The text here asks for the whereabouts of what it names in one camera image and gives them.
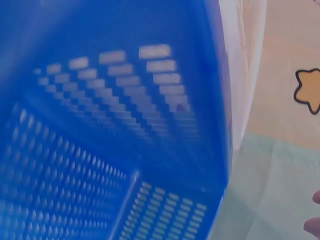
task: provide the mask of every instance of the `teal fabric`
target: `teal fabric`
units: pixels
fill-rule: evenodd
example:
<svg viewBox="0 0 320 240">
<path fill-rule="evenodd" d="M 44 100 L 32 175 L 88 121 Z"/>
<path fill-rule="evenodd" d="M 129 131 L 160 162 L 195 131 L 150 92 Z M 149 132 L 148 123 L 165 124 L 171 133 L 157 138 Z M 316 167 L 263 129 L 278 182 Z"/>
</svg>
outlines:
<svg viewBox="0 0 320 240">
<path fill-rule="evenodd" d="M 320 217 L 320 151 L 247 133 L 209 239 L 314 240 L 304 222 Z"/>
</svg>

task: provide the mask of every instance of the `blue plastic basket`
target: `blue plastic basket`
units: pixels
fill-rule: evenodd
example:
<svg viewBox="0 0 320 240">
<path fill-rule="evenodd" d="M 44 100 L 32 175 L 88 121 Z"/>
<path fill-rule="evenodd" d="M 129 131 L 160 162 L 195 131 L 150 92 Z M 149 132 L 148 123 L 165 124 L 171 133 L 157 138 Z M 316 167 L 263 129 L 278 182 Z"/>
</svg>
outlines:
<svg viewBox="0 0 320 240">
<path fill-rule="evenodd" d="M 0 43 L 23 56 L 2 75 L 17 84 L 1 96 L 0 239 L 205 239 L 232 149 L 218 1 L 30 6 L 2 15 Z"/>
</svg>

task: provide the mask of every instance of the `human hand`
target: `human hand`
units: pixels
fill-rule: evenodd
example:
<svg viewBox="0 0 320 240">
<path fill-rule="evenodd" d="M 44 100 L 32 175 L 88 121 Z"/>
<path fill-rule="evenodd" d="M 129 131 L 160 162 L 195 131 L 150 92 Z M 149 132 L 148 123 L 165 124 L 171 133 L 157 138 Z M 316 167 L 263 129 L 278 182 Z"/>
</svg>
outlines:
<svg viewBox="0 0 320 240">
<path fill-rule="evenodd" d="M 320 190 L 313 195 L 312 200 L 316 204 L 320 204 Z M 304 223 L 303 229 L 320 239 L 320 217 L 314 217 L 307 220 Z"/>
</svg>

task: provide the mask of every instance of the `star print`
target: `star print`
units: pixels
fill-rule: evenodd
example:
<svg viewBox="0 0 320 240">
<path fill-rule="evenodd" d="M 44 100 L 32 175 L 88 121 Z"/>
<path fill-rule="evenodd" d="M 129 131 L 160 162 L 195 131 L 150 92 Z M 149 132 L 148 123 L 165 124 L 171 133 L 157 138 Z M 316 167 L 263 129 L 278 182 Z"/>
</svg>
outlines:
<svg viewBox="0 0 320 240">
<path fill-rule="evenodd" d="M 306 104 L 309 111 L 316 115 L 320 111 L 320 70 L 299 70 L 295 76 L 299 86 L 294 92 L 294 100 Z"/>
</svg>

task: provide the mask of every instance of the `plastic basket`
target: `plastic basket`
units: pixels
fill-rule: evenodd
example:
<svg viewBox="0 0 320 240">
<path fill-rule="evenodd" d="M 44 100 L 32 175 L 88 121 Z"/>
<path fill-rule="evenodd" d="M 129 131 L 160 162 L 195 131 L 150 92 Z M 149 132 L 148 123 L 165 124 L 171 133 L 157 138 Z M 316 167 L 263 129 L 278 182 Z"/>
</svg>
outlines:
<svg viewBox="0 0 320 240">
<path fill-rule="evenodd" d="M 2 95 L 1 239 L 205 239 L 232 149 L 218 3 L 70 9 L 8 75 L 17 84 Z"/>
</svg>

